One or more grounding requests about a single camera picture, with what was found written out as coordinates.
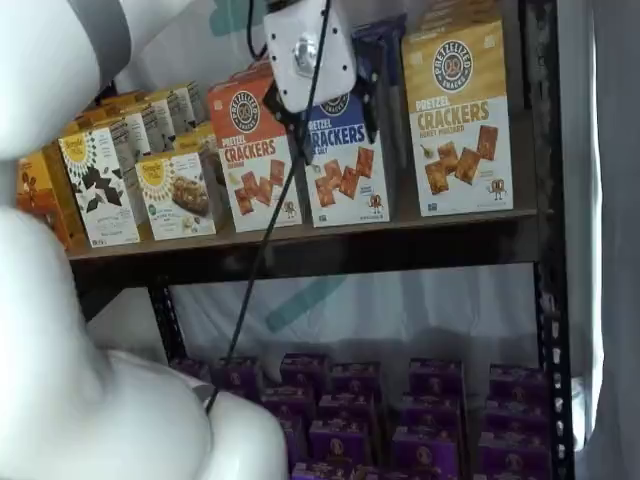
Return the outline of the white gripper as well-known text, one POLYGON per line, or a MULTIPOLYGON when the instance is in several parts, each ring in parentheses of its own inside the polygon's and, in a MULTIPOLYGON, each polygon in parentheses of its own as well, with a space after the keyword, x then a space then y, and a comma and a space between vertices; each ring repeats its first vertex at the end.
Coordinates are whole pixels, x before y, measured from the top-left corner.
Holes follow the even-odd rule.
POLYGON ((379 124, 376 80, 356 79, 350 22, 339 1, 295 1, 264 16, 274 76, 262 103, 294 141, 294 151, 312 163, 308 132, 309 95, 319 105, 351 91, 361 103, 367 139, 374 144, 379 124))

